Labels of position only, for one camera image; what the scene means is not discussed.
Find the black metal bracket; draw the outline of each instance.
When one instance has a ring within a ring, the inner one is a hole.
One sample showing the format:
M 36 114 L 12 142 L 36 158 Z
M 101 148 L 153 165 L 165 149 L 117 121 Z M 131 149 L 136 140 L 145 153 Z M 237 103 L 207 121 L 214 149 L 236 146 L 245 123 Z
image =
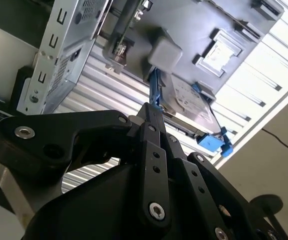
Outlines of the black metal bracket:
M 135 118 L 108 110 L 0 122 L 0 167 L 26 206 L 39 203 L 24 240 L 281 239 L 203 155 L 185 155 L 159 110 L 146 103 Z M 111 157 L 118 166 L 54 199 L 47 193 L 64 173 Z M 18 216 L 9 186 L 0 188 Z

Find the silver metal chassis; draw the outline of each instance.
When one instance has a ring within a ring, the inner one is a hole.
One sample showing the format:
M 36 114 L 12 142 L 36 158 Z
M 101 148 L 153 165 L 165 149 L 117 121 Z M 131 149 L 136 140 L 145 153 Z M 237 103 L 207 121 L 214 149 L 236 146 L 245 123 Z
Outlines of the silver metal chassis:
M 80 21 L 83 4 L 94 3 L 95 11 L 87 21 Z M 53 87 L 60 63 L 81 49 L 75 67 L 64 81 L 77 83 L 82 68 L 93 46 L 93 38 L 108 0 L 56 0 L 39 49 L 37 64 L 27 92 L 21 97 L 18 111 L 27 114 L 42 114 L 46 108 L 48 93 Z

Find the metal sheet panel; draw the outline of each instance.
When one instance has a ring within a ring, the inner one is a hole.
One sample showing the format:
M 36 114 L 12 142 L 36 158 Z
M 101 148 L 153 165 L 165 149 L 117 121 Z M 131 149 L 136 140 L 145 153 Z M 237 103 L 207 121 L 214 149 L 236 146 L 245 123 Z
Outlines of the metal sheet panel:
M 282 16 L 277 26 L 288 32 L 288 1 L 282 3 L 286 15 Z M 262 43 L 216 95 L 214 112 L 220 124 L 228 127 L 228 136 L 235 151 L 288 101 L 288 37 L 284 36 L 283 30 L 276 27 L 264 37 Z M 149 89 L 143 83 L 106 68 L 101 48 L 95 46 L 78 85 L 58 107 L 57 112 L 117 109 L 126 115 L 134 115 L 141 104 L 148 101 L 148 95 Z M 218 167 L 229 159 L 223 159 L 220 153 L 212 153 L 198 146 L 195 140 L 176 128 L 169 125 L 166 127 L 168 132 L 180 140 L 187 154 L 192 151 L 206 154 Z M 63 191 L 116 164 L 117 160 L 112 159 L 104 165 L 88 166 L 67 174 Z

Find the ventilation holes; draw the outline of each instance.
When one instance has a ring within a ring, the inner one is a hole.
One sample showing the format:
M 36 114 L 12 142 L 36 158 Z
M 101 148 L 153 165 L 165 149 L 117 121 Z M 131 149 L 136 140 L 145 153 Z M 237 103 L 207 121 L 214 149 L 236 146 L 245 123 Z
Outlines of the ventilation holes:
M 60 83 L 61 83 L 61 81 L 62 81 L 62 79 L 64 77 L 64 74 L 65 74 L 65 71 L 66 71 L 66 67 L 67 67 L 67 64 L 68 64 L 68 61 L 69 61 L 70 57 L 71 56 L 65 58 L 60 63 L 59 69 L 57 71 L 57 74 L 56 74 L 56 77 L 55 77 L 55 80 L 54 80 L 54 83 L 53 83 L 51 89 L 48 91 L 47 97 L 50 94 L 52 94 L 57 89 L 57 87 L 60 85 Z

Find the metal frame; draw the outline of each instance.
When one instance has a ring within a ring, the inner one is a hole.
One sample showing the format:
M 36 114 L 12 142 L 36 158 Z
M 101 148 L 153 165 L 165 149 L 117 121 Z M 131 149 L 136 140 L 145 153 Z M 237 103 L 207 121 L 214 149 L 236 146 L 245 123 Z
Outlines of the metal frame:
M 80 12 L 84 3 L 95 3 L 95 12 L 90 19 L 81 21 Z M 60 63 L 69 58 L 74 51 L 81 49 L 83 59 L 78 64 L 83 66 L 93 46 L 92 39 L 100 27 L 100 20 L 104 15 L 109 0 L 56 0 L 47 24 L 44 37 L 39 49 L 39 56 L 27 92 L 20 99 L 18 111 L 31 115 L 42 114 L 47 103 L 47 96 L 51 90 Z M 66 81 L 76 83 L 82 67 L 72 69 Z
M 256 133 L 258 133 L 279 111 L 288 104 L 288 92 L 279 99 L 262 117 L 254 119 L 254 124 L 249 128 L 244 128 L 239 140 L 233 145 L 234 152 L 228 157 L 222 157 L 219 153 L 210 161 L 217 169 L 222 167 L 234 154 L 240 150 Z

